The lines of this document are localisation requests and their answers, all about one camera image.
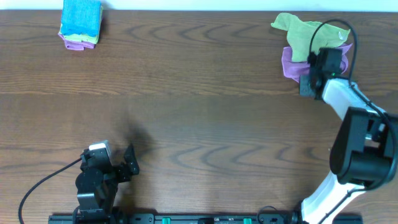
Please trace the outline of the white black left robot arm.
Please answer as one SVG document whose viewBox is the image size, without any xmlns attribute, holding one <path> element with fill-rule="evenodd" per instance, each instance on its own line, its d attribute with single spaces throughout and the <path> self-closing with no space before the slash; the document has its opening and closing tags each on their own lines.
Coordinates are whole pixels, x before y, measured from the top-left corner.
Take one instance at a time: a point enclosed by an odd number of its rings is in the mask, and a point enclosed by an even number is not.
<svg viewBox="0 0 398 224">
<path fill-rule="evenodd" d="M 114 200 L 118 185 L 131 181 L 139 174 L 134 146 L 128 145 L 124 161 L 111 163 L 111 150 L 107 141 L 97 142 L 81 154 L 81 174 L 75 181 L 79 206 L 73 211 L 73 223 L 128 223 L 128 217 Z"/>
</svg>

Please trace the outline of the purple microfiber cloth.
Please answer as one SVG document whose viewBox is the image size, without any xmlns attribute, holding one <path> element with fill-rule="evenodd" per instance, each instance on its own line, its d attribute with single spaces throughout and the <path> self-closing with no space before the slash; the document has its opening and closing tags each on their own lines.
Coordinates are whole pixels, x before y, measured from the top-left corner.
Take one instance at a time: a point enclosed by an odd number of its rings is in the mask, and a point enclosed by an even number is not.
<svg viewBox="0 0 398 224">
<path fill-rule="evenodd" d="M 346 53 L 350 50 L 352 44 L 343 44 L 338 47 L 338 49 L 342 50 L 342 59 L 340 63 L 340 68 L 342 73 L 347 71 L 349 66 L 349 61 L 346 56 Z M 304 62 L 293 62 L 292 61 L 292 48 L 291 47 L 284 47 L 282 52 L 282 71 L 284 77 L 291 78 L 295 80 L 297 83 L 300 81 L 301 75 L 308 75 L 310 70 L 310 64 L 306 61 Z"/>
</svg>

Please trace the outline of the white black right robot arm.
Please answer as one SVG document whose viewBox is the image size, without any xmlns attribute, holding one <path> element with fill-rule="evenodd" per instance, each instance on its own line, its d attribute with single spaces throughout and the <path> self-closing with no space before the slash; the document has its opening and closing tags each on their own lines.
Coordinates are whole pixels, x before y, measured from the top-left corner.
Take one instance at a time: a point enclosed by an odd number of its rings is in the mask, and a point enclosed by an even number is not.
<svg viewBox="0 0 398 224">
<path fill-rule="evenodd" d="M 342 124 L 330 150 L 330 171 L 300 204 L 296 223 L 332 223 L 357 196 L 389 183 L 397 170 L 397 116 L 372 103 L 357 84 L 341 78 L 340 49 L 308 56 L 300 93 L 322 100 Z"/>
</svg>

